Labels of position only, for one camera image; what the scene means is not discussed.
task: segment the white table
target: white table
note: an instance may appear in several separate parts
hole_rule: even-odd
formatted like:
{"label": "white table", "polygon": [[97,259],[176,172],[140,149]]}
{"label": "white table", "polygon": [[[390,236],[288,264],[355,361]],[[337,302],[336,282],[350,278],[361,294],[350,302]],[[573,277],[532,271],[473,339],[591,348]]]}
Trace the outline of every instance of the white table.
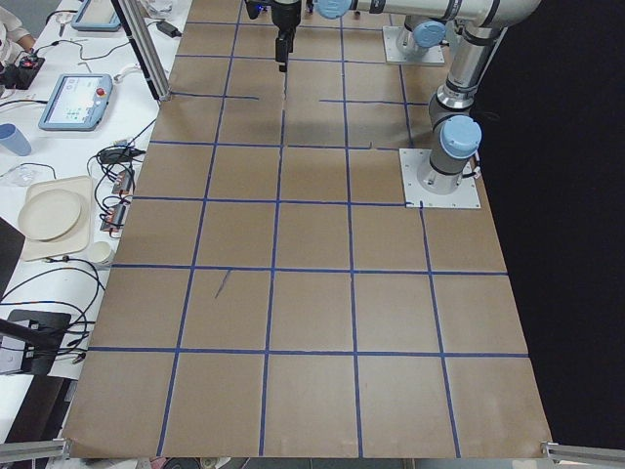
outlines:
{"label": "white table", "polygon": [[[168,22],[176,26],[180,31],[184,30],[191,0],[175,0],[174,10]],[[77,10],[80,2],[77,0],[62,0],[58,10]],[[163,67],[169,72],[175,59],[180,39],[172,39],[159,32],[155,26],[149,27],[154,45],[161,59]],[[50,19],[45,29],[37,39],[35,49],[46,46],[59,39],[59,24],[55,19]],[[105,54],[113,47],[127,42],[123,28],[114,33],[81,32],[65,28],[62,36],[64,40],[84,40],[83,56],[86,58]],[[47,101],[53,91],[57,79],[62,73],[88,73],[89,70],[79,58],[79,48],[72,44],[60,43],[56,47],[41,50],[40,56],[46,59],[44,66],[35,78],[29,90],[6,92],[0,103],[18,99],[36,99]],[[135,64],[137,59],[130,45],[115,50],[110,56],[88,62],[89,68],[94,73],[108,73],[111,76],[119,73],[126,65]],[[15,156],[6,149],[0,147],[0,174],[4,174],[16,165],[24,162],[45,163],[53,166],[58,178],[83,176],[87,174],[86,163],[90,156],[99,149],[110,146],[114,141],[134,137],[158,113],[158,104],[152,98],[143,74],[133,72],[126,75],[121,83],[114,86],[108,108],[100,125],[92,132],[46,132],[37,127],[37,123],[44,107],[37,104],[14,105],[0,107],[0,122],[10,122],[20,128],[30,141],[32,153],[26,157]],[[139,149],[145,149],[149,141],[151,128],[142,134],[135,142]],[[52,172],[43,167],[30,166],[35,172],[34,182],[48,181],[53,179]],[[102,175],[97,164],[93,165],[94,177]],[[103,183],[101,199],[110,193],[111,185],[108,181]],[[24,204],[26,187],[18,187],[11,182],[11,175],[0,180],[0,216],[6,221],[17,224],[18,215]],[[100,219],[94,209],[93,216],[93,241],[105,240],[113,248],[117,241],[111,239],[108,234],[99,230]],[[73,254],[73,257],[86,259],[84,252]],[[46,264],[41,261],[20,261],[11,279],[8,288],[18,284],[24,279],[48,271],[54,267],[65,264]],[[71,265],[71,267],[85,268],[87,266]],[[100,272],[103,283],[106,283],[108,272]],[[95,291],[95,282],[77,272],[63,271],[42,277],[28,286],[17,290],[7,301],[33,301],[33,300],[56,300],[67,301],[77,306],[86,306]],[[98,315],[102,294],[96,304],[91,308],[87,317],[95,320]],[[0,306],[0,318],[5,319],[15,307]],[[72,313],[68,308],[57,305],[37,305],[26,309],[57,311]],[[64,343],[73,337],[65,337]],[[81,347],[86,347],[88,339]],[[82,365],[72,364],[71,360],[57,360],[50,372],[53,376],[62,376],[77,379]],[[25,375],[0,376],[0,442],[6,440],[6,436],[15,420],[23,397],[28,389],[32,377]]]}

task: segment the black background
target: black background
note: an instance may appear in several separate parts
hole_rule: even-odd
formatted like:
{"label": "black background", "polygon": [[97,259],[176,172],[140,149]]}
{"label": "black background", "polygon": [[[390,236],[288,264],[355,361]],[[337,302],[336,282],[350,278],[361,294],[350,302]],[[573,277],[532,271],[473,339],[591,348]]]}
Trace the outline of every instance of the black background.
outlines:
{"label": "black background", "polygon": [[0,218],[0,298],[4,295],[20,259],[23,241],[23,235]]}
{"label": "black background", "polygon": [[563,445],[625,448],[624,26],[621,0],[544,0],[478,94],[484,179]]}

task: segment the person's hand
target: person's hand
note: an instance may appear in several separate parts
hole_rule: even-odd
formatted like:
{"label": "person's hand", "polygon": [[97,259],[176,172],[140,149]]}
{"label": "person's hand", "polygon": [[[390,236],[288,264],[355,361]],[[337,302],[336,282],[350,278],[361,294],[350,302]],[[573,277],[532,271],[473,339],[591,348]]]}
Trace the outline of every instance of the person's hand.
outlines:
{"label": "person's hand", "polygon": [[20,38],[18,44],[20,44],[25,51],[30,52],[35,46],[35,38],[32,37],[30,34],[26,34],[25,36]]}

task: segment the white cloth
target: white cloth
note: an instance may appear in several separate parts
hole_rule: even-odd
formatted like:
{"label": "white cloth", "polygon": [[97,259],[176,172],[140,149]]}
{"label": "white cloth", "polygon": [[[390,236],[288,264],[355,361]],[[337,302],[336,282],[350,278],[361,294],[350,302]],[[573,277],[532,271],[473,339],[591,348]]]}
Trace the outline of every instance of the white cloth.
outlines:
{"label": "white cloth", "polygon": [[0,63],[12,64],[23,49],[17,42],[29,32],[13,13],[0,7]]}

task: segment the blue joint cap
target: blue joint cap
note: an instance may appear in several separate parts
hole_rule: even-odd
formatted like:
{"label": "blue joint cap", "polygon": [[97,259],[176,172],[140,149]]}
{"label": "blue joint cap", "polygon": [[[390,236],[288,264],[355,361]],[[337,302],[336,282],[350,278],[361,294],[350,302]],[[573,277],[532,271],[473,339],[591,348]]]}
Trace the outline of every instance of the blue joint cap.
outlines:
{"label": "blue joint cap", "polygon": [[350,10],[352,0],[314,0],[314,8],[329,20],[336,20]]}
{"label": "blue joint cap", "polygon": [[429,49],[440,44],[440,41],[445,38],[446,32],[443,23],[438,21],[425,21],[414,28],[412,37],[414,37],[414,42],[416,42],[419,47]]}
{"label": "blue joint cap", "polygon": [[440,144],[445,152],[455,159],[473,156],[481,143],[479,124],[468,115],[454,115],[440,131]]}

